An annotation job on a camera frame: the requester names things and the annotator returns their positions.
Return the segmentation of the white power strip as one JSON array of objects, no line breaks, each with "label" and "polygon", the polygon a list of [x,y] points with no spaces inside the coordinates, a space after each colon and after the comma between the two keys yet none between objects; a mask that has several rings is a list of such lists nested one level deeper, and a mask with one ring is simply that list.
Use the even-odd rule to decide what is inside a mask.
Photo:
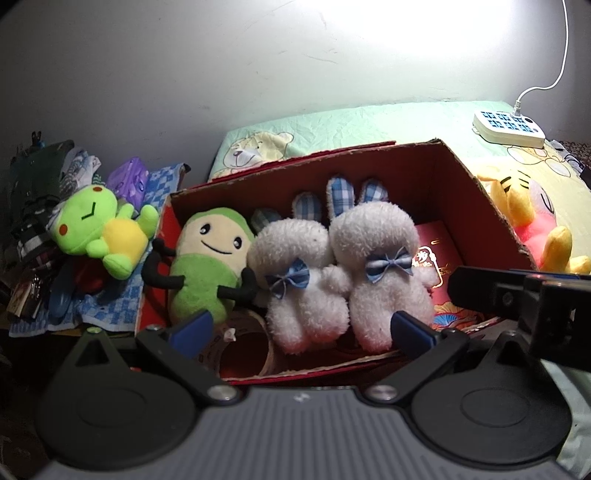
[{"label": "white power strip", "polygon": [[473,126],[493,144],[541,149],[546,140],[541,127],[531,118],[511,112],[479,110]]}]

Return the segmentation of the blue checkered cloth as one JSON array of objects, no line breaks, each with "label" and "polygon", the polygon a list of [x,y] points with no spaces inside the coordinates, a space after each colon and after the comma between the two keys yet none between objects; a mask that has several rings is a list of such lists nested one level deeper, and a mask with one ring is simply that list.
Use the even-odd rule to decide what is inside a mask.
[{"label": "blue checkered cloth", "polygon": [[[144,203],[152,205],[161,213],[168,195],[179,189],[186,170],[183,163],[177,163],[151,171],[145,187]],[[41,307],[34,322],[19,321],[11,325],[9,336],[32,337],[46,332],[70,331],[82,324],[98,326],[110,332],[133,331],[143,288],[140,271],[146,256],[144,253],[128,280],[116,282],[113,287],[105,288],[99,294],[72,300],[62,320],[51,320],[47,309]]]}]

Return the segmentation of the white bunny plush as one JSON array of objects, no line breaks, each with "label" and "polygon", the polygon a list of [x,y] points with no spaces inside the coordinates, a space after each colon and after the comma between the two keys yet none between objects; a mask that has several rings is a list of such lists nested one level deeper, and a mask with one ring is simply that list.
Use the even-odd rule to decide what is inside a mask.
[{"label": "white bunny plush", "polygon": [[391,317],[404,311],[429,325],[434,319],[430,289],[437,275],[413,266],[420,237],[410,215],[389,200],[376,180],[355,193],[336,176],[327,184],[329,241],[339,266],[352,278],[349,319],[356,340],[370,353],[390,350]]},{"label": "white bunny plush", "polygon": [[284,353],[301,354],[332,344],[349,328],[346,298],[352,277],[335,264],[322,205],[311,192],[291,203],[293,216],[271,209],[252,214],[256,238],[247,265],[266,291],[266,323]]}]

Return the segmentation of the green bear print blanket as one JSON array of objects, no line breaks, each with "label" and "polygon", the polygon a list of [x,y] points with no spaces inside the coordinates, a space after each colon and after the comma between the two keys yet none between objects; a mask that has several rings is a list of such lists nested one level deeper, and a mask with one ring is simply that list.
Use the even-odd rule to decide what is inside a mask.
[{"label": "green bear print blanket", "polygon": [[242,173],[264,162],[339,148],[394,141],[440,139],[473,174],[487,169],[520,170],[549,195],[558,222],[573,236],[576,256],[590,252],[590,144],[547,139],[541,149],[491,144],[473,126],[476,113],[508,112],[502,101],[402,103],[291,116],[237,128],[225,134],[208,173],[211,180]]}]

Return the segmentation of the yellow tiger plush toy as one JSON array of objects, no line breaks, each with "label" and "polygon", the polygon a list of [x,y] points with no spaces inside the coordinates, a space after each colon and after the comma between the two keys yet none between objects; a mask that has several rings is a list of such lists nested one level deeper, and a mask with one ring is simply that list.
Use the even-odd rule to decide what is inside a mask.
[{"label": "yellow tiger plush toy", "polygon": [[489,167],[477,174],[493,204],[505,216],[539,270],[588,275],[590,257],[572,256],[570,229],[557,223],[541,185],[521,170]]}]

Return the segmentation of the purple pouch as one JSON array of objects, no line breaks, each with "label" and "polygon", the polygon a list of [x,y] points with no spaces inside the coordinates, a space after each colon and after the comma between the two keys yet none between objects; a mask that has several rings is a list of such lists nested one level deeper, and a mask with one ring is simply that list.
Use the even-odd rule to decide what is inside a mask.
[{"label": "purple pouch", "polygon": [[131,204],[138,212],[143,204],[149,172],[139,157],[132,157],[117,169],[106,180],[106,187],[118,200]]}]

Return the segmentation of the green bean plush toy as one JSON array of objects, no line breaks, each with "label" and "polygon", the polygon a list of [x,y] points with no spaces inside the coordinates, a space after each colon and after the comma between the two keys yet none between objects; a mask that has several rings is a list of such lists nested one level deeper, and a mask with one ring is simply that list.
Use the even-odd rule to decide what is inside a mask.
[{"label": "green bean plush toy", "polygon": [[152,240],[142,280],[167,292],[172,323],[207,311],[221,324],[233,309],[249,306],[256,297],[256,276],[246,262],[253,240],[245,218],[235,210],[198,212],[184,225],[175,248],[160,238]]}]

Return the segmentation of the green frog plush toy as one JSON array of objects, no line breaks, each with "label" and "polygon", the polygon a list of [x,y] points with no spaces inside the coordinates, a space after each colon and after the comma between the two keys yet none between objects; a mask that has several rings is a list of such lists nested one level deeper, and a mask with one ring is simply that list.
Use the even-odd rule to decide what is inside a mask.
[{"label": "green frog plush toy", "polygon": [[49,232],[68,255],[99,259],[117,280],[133,273],[155,234],[159,213],[150,204],[138,214],[130,203],[119,204],[103,185],[88,185],[71,195],[56,211]]}]

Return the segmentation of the red cardboard box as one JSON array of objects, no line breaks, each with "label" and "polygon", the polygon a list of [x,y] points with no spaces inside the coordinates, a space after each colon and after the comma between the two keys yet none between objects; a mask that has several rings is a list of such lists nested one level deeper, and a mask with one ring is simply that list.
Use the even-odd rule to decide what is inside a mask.
[{"label": "red cardboard box", "polygon": [[[322,196],[335,176],[345,177],[356,188],[369,180],[381,182],[390,199],[417,226],[442,221],[462,265],[498,270],[531,270],[535,266],[531,253],[480,181],[437,139],[317,152],[172,193],[163,205],[156,235],[167,246],[174,246],[190,216],[214,207],[228,207],[245,217],[259,208],[287,215],[297,194]],[[397,350],[366,353],[351,334],[329,348],[301,355],[287,355],[276,344],[274,347],[273,374],[224,380],[236,385],[363,383],[405,362]]]}]

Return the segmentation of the brown tape roll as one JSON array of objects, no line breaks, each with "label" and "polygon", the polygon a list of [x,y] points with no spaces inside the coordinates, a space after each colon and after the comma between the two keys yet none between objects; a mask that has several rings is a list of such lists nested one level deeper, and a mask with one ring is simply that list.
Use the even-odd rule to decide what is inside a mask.
[{"label": "brown tape roll", "polygon": [[266,320],[252,311],[233,312],[213,329],[197,361],[224,379],[263,377],[276,371],[276,348]]}]

